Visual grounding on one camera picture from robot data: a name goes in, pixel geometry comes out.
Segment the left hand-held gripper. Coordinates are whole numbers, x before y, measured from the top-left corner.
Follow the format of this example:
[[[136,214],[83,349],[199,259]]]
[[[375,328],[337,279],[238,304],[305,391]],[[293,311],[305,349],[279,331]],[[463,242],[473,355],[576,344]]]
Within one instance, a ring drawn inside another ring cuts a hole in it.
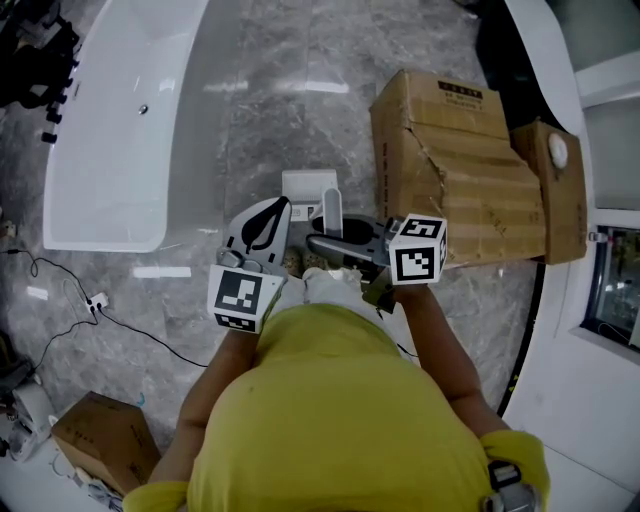
[[[288,277],[284,260],[292,206],[286,196],[238,214],[210,267],[207,311],[224,328],[260,334]]]

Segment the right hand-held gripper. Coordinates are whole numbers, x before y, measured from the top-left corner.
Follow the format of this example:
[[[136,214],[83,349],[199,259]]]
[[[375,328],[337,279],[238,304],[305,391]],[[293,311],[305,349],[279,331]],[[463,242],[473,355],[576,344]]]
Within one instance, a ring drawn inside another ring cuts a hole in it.
[[[308,235],[307,248],[334,266],[366,266],[362,298],[392,313],[394,290],[400,286],[439,281],[447,260],[447,220],[409,214],[389,218],[386,225],[365,215],[345,215],[343,239]],[[376,240],[381,240],[375,247]]]

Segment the person's left forearm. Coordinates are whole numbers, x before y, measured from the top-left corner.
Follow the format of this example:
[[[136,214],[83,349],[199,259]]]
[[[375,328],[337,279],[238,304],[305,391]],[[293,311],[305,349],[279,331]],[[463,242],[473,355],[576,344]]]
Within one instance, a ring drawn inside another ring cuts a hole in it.
[[[208,367],[186,395],[174,437],[152,471],[149,483],[190,480],[211,412],[225,389],[251,369],[258,341],[258,334],[227,332]]]

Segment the person's right forearm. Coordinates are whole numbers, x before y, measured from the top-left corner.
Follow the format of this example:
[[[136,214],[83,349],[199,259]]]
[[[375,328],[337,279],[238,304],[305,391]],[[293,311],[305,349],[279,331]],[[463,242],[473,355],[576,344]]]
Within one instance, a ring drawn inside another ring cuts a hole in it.
[[[506,430],[508,425],[486,402],[478,372],[429,287],[399,286],[394,299],[404,310],[420,366],[456,416],[478,438]]]

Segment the person's light trousers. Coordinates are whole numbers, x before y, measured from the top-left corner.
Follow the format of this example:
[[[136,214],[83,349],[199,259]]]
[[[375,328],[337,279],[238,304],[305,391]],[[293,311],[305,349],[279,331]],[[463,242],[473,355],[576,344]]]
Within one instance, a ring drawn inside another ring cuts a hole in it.
[[[319,268],[306,270],[302,280],[308,302],[304,310],[323,354],[401,358],[381,316],[359,292]]]

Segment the large torn cardboard box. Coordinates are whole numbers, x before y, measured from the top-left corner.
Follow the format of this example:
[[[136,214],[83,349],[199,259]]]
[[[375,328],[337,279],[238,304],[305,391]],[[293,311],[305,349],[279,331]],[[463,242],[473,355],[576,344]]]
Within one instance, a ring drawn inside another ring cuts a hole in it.
[[[511,146],[498,92],[401,70],[370,119],[380,217],[446,219],[450,265],[544,254],[540,181]]]

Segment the white rectangular bathtub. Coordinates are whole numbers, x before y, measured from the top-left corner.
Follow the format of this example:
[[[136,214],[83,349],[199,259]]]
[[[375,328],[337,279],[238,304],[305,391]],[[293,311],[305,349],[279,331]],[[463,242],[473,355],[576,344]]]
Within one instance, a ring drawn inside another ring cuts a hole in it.
[[[208,0],[107,0],[49,149],[43,245],[152,252],[169,230],[171,146]]]

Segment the person's yellow shirt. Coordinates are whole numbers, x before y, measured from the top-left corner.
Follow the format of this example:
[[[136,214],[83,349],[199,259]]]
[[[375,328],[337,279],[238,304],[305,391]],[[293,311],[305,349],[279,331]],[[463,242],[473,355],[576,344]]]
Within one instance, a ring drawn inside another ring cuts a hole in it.
[[[253,367],[216,401],[185,481],[130,492],[125,512],[480,512],[489,465],[514,464],[542,500],[541,442],[475,435],[433,379],[344,308],[284,310]]]

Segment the narrow cardboard box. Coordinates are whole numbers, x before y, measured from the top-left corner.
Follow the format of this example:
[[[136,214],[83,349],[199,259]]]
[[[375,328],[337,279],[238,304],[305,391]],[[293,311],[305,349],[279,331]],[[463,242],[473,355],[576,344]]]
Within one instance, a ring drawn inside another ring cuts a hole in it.
[[[568,163],[562,170],[554,167],[548,153],[547,138],[552,132],[561,135],[568,146]],[[514,129],[511,143],[540,182],[546,222],[542,260],[547,265],[557,265],[583,258],[587,241],[587,200],[579,139],[536,120]]]

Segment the white round disc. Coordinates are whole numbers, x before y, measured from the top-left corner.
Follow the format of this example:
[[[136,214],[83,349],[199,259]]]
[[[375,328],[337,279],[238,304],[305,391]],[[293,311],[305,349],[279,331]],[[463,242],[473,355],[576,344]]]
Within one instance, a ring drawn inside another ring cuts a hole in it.
[[[547,138],[547,146],[554,167],[558,170],[565,169],[568,163],[569,150],[563,137],[555,132],[550,133]]]

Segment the cardboard box with dark print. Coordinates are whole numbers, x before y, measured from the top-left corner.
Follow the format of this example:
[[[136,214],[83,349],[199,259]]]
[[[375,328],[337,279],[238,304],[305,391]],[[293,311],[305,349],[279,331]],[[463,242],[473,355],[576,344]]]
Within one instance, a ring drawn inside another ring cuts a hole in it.
[[[146,484],[160,453],[140,408],[93,391],[51,427],[68,461],[126,495]]]

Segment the dark framed window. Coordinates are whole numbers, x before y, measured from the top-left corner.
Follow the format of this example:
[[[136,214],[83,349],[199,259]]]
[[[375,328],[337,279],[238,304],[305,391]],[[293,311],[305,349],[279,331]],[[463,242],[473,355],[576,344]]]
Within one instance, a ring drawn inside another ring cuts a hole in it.
[[[640,353],[640,229],[599,226],[593,279],[581,326]]]

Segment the black office chair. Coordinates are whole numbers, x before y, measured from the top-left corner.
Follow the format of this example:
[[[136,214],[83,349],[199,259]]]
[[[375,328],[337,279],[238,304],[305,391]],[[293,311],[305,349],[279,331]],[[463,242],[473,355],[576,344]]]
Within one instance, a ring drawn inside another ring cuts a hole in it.
[[[60,124],[79,40],[61,0],[0,0],[0,109],[44,107],[46,121]]]

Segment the small white appliance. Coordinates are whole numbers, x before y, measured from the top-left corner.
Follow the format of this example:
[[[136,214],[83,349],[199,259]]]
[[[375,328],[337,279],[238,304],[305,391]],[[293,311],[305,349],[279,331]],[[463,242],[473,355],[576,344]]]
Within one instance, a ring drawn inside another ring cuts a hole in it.
[[[44,388],[28,382],[13,390],[14,417],[9,453],[15,462],[26,461],[50,435],[49,417],[55,410]]]

